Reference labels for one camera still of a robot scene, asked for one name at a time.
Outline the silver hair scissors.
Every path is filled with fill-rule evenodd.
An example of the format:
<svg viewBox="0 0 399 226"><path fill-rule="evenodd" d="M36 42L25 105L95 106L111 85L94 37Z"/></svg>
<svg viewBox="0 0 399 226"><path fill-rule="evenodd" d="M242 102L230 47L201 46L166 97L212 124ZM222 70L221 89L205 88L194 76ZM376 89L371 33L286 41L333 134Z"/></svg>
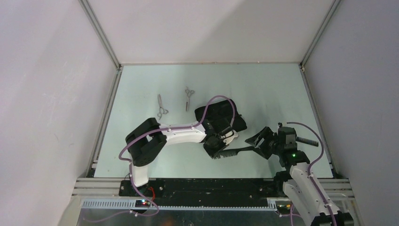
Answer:
<svg viewBox="0 0 399 226"><path fill-rule="evenodd" d="M186 86L185 93L186 93L185 111L187 112L190 106L190 98L195 93L195 90L189 89L189 87Z"/></svg>

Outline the black zippered tool case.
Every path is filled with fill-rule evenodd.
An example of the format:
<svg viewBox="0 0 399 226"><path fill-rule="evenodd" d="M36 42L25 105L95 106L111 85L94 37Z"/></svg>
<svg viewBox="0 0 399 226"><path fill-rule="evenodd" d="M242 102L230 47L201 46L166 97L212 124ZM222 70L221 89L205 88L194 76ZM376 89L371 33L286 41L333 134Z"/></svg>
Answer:
<svg viewBox="0 0 399 226"><path fill-rule="evenodd" d="M236 132L247 129L247 124L241 114L238 113L235 103L231 99L230 101L233 103L233 108L229 100L208 106L202 123L206 129L210 129L215 133L221 133L226 129L233 129Z"/></svg>

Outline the silver thinning scissors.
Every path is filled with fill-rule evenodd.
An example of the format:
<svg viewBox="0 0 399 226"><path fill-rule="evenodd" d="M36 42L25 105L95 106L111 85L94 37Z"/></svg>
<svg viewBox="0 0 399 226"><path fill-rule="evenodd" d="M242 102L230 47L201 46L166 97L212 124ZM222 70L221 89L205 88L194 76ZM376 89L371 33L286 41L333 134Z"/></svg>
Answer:
<svg viewBox="0 0 399 226"><path fill-rule="evenodd" d="M163 106L161 94L157 95L158 105L159 105L159 112L157 113L157 117L161 120L163 115L167 115L169 111Z"/></svg>

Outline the black handled comb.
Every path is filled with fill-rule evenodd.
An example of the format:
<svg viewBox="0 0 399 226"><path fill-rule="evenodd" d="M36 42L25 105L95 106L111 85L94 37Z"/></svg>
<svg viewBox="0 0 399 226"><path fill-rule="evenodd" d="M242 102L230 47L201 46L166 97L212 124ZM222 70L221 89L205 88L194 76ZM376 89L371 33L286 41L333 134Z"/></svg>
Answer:
<svg viewBox="0 0 399 226"><path fill-rule="evenodd" d="M255 148L252 146L221 150L221 151L217 152L212 158L213 159L221 159L221 158L226 158L226 157L232 157L232 156L238 155L239 152L253 151L253 150L255 150Z"/></svg>

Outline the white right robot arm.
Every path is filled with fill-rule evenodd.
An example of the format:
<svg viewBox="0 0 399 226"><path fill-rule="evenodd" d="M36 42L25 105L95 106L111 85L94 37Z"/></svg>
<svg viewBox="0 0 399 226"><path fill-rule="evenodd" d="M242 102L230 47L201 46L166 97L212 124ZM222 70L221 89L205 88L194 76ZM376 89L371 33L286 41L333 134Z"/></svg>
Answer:
<svg viewBox="0 0 399 226"><path fill-rule="evenodd" d="M319 146L321 141L299 137L292 127L279 123L277 132L265 127L256 135L246 139L247 144L260 156L269 159L279 157L284 171L277 172L274 192L287 196L304 223L308 226L353 226L355 221L348 212L342 212L328 196L315 173L306 153L298 149L298 143Z"/></svg>

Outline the small black comb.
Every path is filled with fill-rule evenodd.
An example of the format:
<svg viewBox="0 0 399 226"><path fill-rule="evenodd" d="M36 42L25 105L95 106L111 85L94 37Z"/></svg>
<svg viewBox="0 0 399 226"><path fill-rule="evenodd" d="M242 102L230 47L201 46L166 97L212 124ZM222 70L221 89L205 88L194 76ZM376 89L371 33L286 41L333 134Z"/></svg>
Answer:
<svg viewBox="0 0 399 226"><path fill-rule="evenodd" d="M311 146L315 146L315 147L319 146L319 142L318 141L314 141L314 140L303 138L303 137L296 137L296 142L307 144L307 145L311 145Z"/></svg>

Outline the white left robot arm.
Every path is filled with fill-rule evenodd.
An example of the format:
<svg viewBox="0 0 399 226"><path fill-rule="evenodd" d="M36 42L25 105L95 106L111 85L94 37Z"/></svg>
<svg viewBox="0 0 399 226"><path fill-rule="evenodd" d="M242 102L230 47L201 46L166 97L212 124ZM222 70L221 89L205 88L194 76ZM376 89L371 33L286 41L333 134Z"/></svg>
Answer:
<svg viewBox="0 0 399 226"><path fill-rule="evenodd" d="M126 138L130 158L129 174L133 182L130 189L137 196L147 194L149 190L148 165L161 150L169 145L180 143L200 143L212 158L225 149L238 137L231 124L223 119L221 124L212 125L209 120L195 121L184 125L160 124L155 118L148 118Z"/></svg>

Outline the aluminium frame rail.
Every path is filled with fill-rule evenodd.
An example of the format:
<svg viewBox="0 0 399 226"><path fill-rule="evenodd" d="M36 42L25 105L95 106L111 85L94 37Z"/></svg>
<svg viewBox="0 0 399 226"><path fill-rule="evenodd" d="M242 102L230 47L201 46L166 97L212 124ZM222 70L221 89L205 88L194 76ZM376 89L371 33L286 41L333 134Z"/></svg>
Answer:
<svg viewBox="0 0 399 226"><path fill-rule="evenodd" d="M111 90L106 99L105 108L103 110L102 118L101 118L100 125L99 125L99 130L97 132L93 150L90 154L86 170L81 176L82 178L87 178L88 176L91 175L93 164L95 163L95 161L98 160L98 156L100 154L102 143L103 143L104 136L106 133L108 121L109 121L109 118L111 115L112 106L113 106L113 103L114 103L114 100L116 97L116 93L117 93L117 89L119 86L119 82L121 79L122 71L123 71L123 66L119 65L119 67L116 70L115 76L112 80Z"/></svg>

